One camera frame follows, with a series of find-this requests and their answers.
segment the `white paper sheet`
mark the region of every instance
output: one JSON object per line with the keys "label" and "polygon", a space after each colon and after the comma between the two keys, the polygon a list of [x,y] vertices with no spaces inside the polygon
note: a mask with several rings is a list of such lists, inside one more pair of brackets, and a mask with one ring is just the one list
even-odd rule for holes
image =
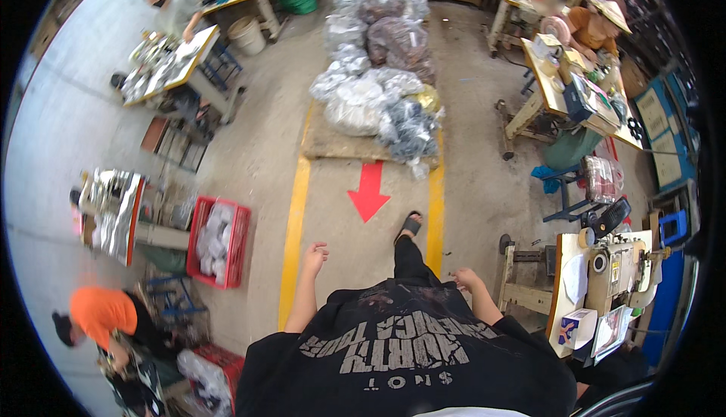
{"label": "white paper sheet", "polygon": [[570,258],[562,268],[562,277],[565,282],[565,291],[567,298],[573,304],[577,304],[585,294],[587,294],[587,261],[585,256],[579,254]]}

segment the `orange shirt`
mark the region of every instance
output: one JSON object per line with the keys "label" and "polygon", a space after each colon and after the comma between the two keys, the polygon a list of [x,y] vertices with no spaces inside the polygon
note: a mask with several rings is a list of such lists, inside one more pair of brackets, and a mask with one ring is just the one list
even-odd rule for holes
{"label": "orange shirt", "polygon": [[106,350],[114,329],[128,335],[136,332],[136,309],[129,295],[118,289],[97,286],[77,289],[70,297],[70,317]]}
{"label": "orange shirt", "polygon": [[575,38],[577,43],[591,48],[593,51],[605,47],[614,56],[618,56],[618,46],[615,45],[615,40],[612,37],[606,37],[604,40],[595,40],[587,31],[587,24],[589,23],[591,15],[593,15],[592,12],[579,6],[570,10],[567,18],[570,19],[570,23],[575,27],[575,31],[570,31],[572,37]]}

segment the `painted arrow on floor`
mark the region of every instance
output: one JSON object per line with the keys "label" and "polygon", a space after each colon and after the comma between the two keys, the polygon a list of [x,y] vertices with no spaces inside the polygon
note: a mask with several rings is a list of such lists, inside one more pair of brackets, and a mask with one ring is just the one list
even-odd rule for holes
{"label": "painted arrow on floor", "polygon": [[390,196],[380,194],[380,175],[382,172],[382,160],[376,161],[375,164],[363,164],[358,192],[348,191],[348,196],[351,197],[351,201],[358,209],[364,223],[368,222],[391,199]]}

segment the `hand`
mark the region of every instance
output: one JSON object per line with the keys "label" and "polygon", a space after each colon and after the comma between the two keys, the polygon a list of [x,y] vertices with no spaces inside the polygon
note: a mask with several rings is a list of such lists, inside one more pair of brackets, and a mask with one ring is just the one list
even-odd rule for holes
{"label": "hand", "polygon": [[588,48],[588,49],[586,49],[586,50],[585,50],[584,52],[582,52],[582,54],[583,54],[583,55],[585,56],[585,58],[587,58],[587,59],[589,59],[590,61],[592,61],[592,62],[593,62],[593,64],[597,64],[597,63],[599,63],[599,62],[600,62],[600,60],[599,60],[599,59],[597,59],[597,54],[595,54],[595,52],[594,52],[594,51],[592,51],[592,50],[591,50],[591,49],[589,49],[589,48]]}
{"label": "hand", "polygon": [[479,278],[479,276],[477,276],[476,273],[468,267],[458,269],[456,272],[452,273],[452,276],[454,277],[454,281],[456,282],[459,290],[464,288],[471,293],[472,290],[478,287],[484,287],[486,289],[481,278]]}
{"label": "hand", "polygon": [[305,254],[303,255],[303,273],[317,277],[322,263],[327,261],[327,256],[330,254],[328,250],[322,248],[325,246],[327,246],[327,242],[313,242],[305,250]]}
{"label": "hand", "polygon": [[182,37],[182,38],[184,39],[184,41],[185,41],[185,42],[186,42],[186,43],[188,44],[189,42],[191,42],[191,41],[192,41],[192,39],[194,39],[194,33],[193,33],[193,32],[192,32],[192,30],[190,30],[190,29],[185,29],[185,30],[184,30],[184,33],[182,34],[182,36],[181,36],[181,37]]}

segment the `black t-shirt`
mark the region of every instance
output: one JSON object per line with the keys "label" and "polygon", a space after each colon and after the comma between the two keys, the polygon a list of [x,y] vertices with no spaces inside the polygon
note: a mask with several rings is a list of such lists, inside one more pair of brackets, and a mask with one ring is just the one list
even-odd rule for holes
{"label": "black t-shirt", "polygon": [[302,334],[251,344],[236,417],[573,411],[574,376],[545,340],[510,316],[479,321],[456,288],[411,283],[335,291]]}

